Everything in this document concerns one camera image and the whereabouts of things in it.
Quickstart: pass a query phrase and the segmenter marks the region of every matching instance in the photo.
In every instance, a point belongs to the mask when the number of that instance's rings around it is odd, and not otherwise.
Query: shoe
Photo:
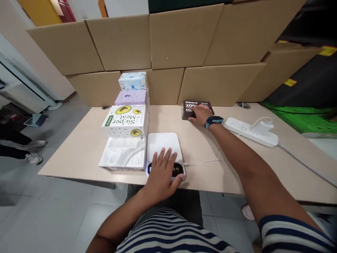
[[[42,147],[46,145],[47,141],[31,141],[27,145],[21,145],[21,147]]]
[[[255,220],[252,210],[248,204],[241,207],[241,212],[247,220]]]
[[[43,158],[40,157],[37,153],[26,154],[26,159],[34,165],[38,165],[43,161]]]

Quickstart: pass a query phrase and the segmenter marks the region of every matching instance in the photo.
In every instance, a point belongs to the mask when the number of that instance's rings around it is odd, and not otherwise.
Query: dark box
[[[204,105],[204,106],[209,107],[209,109],[211,110],[212,114],[214,115],[214,111],[213,111],[213,108],[212,108],[210,102],[184,100],[183,104],[181,105],[181,119],[188,120],[190,117],[195,118],[196,115],[191,110],[191,107],[199,106],[201,104]]]

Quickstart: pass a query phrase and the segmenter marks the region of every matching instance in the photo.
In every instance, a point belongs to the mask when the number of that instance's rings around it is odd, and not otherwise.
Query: purple box
[[[146,90],[120,91],[115,105],[147,105]]]

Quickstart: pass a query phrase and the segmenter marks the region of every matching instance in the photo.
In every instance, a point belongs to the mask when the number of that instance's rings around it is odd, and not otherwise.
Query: white table
[[[259,104],[251,109],[238,106],[214,107],[216,115],[225,119],[233,117],[254,123],[260,117],[272,117],[273,133],[279,141],[299,159],[327,177],[337,181],[337,161],[302,137],[280,118]],[[40,170],[40,175],[62,177],[72,180],[88,180],[110,183],[145,184],[145,172],[109,172],[98,167],[98,162],[107,142],[101,124],[108,113],[101,108],[92,108],[76,126],[64,143]],[[198,164],[215,159],[219,146],[210,133],[198,130],[189,121],[181,120],[181,107],[177,105],[152,105],[149,132],[175,132],[178,135],[183,158],[187,163]],[[296,200],[337,204],[337,189],[318,177],[279,147],[267,148],[239,137],[254,149],[275,171],[286,189]],[[208,162],[186,167],[186,180],[181,188],[244,194],[238,175],[226,162]]]

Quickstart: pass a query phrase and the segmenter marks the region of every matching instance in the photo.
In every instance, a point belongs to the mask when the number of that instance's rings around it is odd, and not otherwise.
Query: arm
[[[157,153],[154,154],[151,173],[146,185],[110,214],[98,229],[86,253],[115,252],[117,246],[147,210],[175,193],[184,175],[177,176],[171,183],[172,170],[177,157],[175,152],[170,158],[171,151],[168,149],[164,156],[165,149],[163,148],[158,159]]]
[[[189,120],[204,126],[212,113],[201,107],[194,107],[197,118]],[[234,134],[221,124],[212,124],[209,131],[219,143],[221,150],[239,175],[248,204],[259,225],[261,218],[268,215],[284,215],[295,218],[321,231],[306,211],[283,187],[270,166]]]

